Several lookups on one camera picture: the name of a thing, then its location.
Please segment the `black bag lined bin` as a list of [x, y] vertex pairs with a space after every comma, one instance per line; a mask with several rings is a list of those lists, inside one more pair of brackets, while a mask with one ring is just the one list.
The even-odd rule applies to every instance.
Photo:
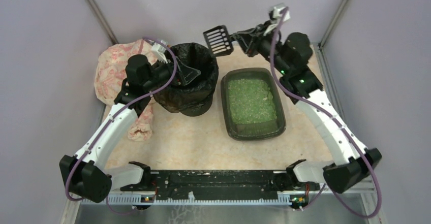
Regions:
[[172, 82], [153, 95], [154, 100], [171, 113], [196, 117], [206, 113], [212, 105], [219, 67], [216, 57], [198, 43], [181, 43], [170, 47], [184, 65], [198, 69], [201, 74], [186, 86]]

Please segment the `black litter scoop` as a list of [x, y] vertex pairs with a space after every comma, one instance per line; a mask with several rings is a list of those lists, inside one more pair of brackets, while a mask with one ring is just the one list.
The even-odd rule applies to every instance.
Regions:
[[215, 57], [230, 55], [234, 48], [225, 25], [218, 25], [203, 32], [208, 49]]

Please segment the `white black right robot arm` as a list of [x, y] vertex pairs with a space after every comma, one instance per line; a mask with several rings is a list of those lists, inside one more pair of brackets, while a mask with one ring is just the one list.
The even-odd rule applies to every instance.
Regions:
[[299, 160], [288, 170], [300, 183], [325, 183], [342, 194], [364, 178], [370, 177], [377, 194], [381, 188], [374, 172], [382, 156], [378, 149], [368, 148], [352, 135], [348, 126], [332, 106], [323, 84], [309, 68], [313, 50], [306, 34], [294, 32], [284, 42], [279, 29], [268, 33], [260, 24], [231, 35], [250, 57], [262, 55], [269, 63], [276, 84], [313, 124], [331, 154], [329, 162]]

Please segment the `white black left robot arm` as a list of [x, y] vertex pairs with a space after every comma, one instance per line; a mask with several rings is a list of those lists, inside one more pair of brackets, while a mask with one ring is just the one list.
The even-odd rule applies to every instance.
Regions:
[[201, 75], [199, 69], [182, 63], [177, 56], [152, 65], [142, 54], [128, 59], [126, 78], [114, 105], [94, 135], [73, 155], [64, 155], [59, 168], [66, 197], [71, 201], [88, 199], [99, 203], [112, 190], [151, 182], [150, 167], [130, 162], [126, 166], [105, 169], [111, 152], [129, 127], [144, 112], [156, 94], [168, 85], [189, 85]]

